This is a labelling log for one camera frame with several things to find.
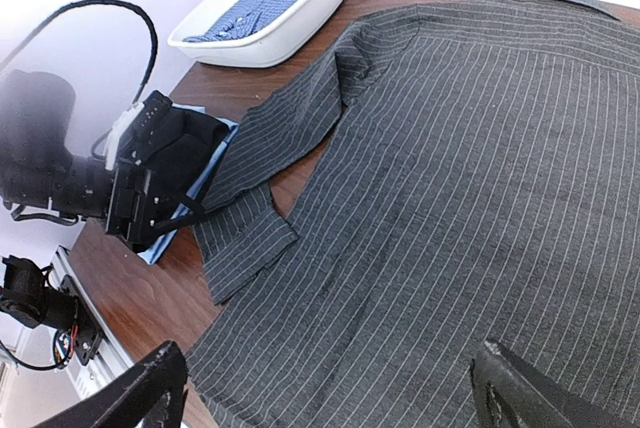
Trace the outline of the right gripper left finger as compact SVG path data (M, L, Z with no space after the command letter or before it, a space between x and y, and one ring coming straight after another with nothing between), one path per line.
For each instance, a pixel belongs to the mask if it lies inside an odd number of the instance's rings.
M186 359L166 341L98 393L41 422L51 427L180 427L187 398Z

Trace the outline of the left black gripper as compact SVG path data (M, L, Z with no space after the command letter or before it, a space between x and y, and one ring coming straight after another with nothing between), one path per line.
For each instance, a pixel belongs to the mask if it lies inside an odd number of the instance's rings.
M151 170L125 162L114 167L105 231L135 253L146 251L159 237L201 221L203 205L186 192L167 191Z

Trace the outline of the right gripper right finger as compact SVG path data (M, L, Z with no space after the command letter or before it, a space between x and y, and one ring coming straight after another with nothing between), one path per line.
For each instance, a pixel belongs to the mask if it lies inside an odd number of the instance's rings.
M481 427L631 427L570 393L500 342L484 340L470 364Z

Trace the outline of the dark pinstriped long sleeve shirt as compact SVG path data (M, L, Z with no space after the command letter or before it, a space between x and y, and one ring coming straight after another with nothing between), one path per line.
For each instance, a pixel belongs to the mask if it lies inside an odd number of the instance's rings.
M496 338L639 418L639 31L573 0L353 22L251 109L195 236L222 427L473 427Z

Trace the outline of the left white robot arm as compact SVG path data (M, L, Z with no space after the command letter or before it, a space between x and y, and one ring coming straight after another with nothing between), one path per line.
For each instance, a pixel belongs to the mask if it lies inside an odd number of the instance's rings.
M99 161L66 148L75 99L65 79L46 72L15 70L2 81L5 207L31 207L54 223L101 219L137 253L178 228L179 205L202 213L189 190L226 137L224 124L154 91L125 113Z

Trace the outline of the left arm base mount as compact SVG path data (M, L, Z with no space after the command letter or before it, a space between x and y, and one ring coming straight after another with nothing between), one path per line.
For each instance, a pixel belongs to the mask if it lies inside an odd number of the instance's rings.
M14 355L6 346L1 349L16 365L37 372L53 371L65 368L75 354L75 341L79 331L79 321L85 321L84 308L75 296L55 288L49 274L53 267L38 267L27 258L13 255L3 257L5 268L4 282L1 286L1 312L11 316L26 328L35 329L46 326L64 334L69 343L61 355L47 366L29 364Z

